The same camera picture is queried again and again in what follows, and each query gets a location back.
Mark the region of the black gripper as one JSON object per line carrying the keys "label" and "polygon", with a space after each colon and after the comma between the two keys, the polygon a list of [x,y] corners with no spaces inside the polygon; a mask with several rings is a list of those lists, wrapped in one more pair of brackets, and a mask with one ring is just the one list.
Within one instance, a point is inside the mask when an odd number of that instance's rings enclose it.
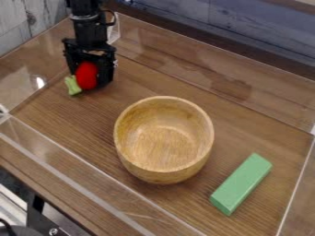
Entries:
{"label": "black gripper", "polygon": [[115,25],[115,21],[73,20],[74,38],[65,38],[63,55],[70,73],[74,74],[83,53],[102,52],[103,57],[97,62],[97,87],[105,87],[113,80],[115,48],[107,44],[106,29]]}

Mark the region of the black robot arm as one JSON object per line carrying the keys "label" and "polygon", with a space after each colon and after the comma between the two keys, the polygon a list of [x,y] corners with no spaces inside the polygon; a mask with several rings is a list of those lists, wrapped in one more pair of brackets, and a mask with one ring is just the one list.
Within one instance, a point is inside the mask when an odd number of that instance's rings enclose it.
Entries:
{"label": "black robot arm", "polygon": [[63,38],[63,57],[70,76],[81,90],[106,86],[113,80],[115,48],[107,43],[106,30],[115,21],[105,20],[99,0],[66,0],[73,38]]}

